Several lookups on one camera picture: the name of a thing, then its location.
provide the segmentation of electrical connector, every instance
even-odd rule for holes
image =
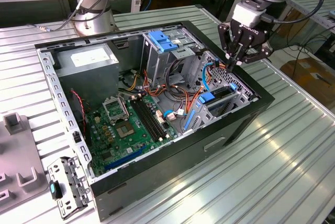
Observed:
[[[174,113],[170,113],[170,114],[168,114],[168,115],[166,116],[166,118],[167,118],[169,121],[174,121],[174,120],[177,119]]]
[[[216,68],[219,68],[220,67],[220,62],[219,62],[219,59],[218,58],[215,58],[215,63],[214,63],[215,67]]]

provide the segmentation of red cable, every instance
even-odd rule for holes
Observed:
[[[79,97],[79,95],[77,94],[77,92],[71,90],[71,92],[78,98],[80,106],[82,107],[82,115],[83,115],[83,121],[84,121],[84,134],[85,134],[85,130],[86,130],[86,122],[85,122],[85,111],[84,111],[84,106],[83,106],[83,102],[82,99]]]

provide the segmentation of metal bracket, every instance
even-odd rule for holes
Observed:
[[[91,189],[87,183],[84,170],[78,157],[62,157],[48,166],[51,178],[50,190],[55,197],[63,220],[83,210],[93,200]]]

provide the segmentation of metal workbench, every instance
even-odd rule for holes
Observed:
[[[190,20],[219,45],[217,21],[195,6],[115,19],[120,29]],[[72,37],[71,25],[52,33],[0,29],[0,113],[29,117],[45,170],[73,152],[34,44]],[[276,98],[270,108],[239,140],[104,223],[322,223],[335,206],[334,115],[267,61],[244,69]],[[0,216],[0,223],[23,222],[62,223],[49,191]],[[91,204],[66,222],[97,223],[98,217]]]
[[[287,4],[300,13],[309,14],[319,3],[319,0],[288,0]],[[335,10],[335,0],[325,0],[321,9],[310,19],[326,29],[334,27],[331,32],[335,33],[335,19],[329,16],[329,12]]]

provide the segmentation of green motherboard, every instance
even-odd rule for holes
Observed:
[[[145,96],[142,101],[148,106],[151,115],[156,117],[155,111],[158,108],[153,99],[150,96]],[[166,122],[165,127],[161,126],[161,129],[167,134],[167,138],[165,137],[161,141],[154,140],[141,121],[141,117],[132,107],[131,101],[125,101],[124,105],[129,113],[129,118],[118,120],[113,124],[110,117],[122,113],[122,109],[117,104],[107,107],[109,115],[103,106],[86,115],[87,127],[89,127],[87,130],[90,131],[91,136],[88,148],[92,155],[91,166],[96,176],[177,138],[176,131]]]

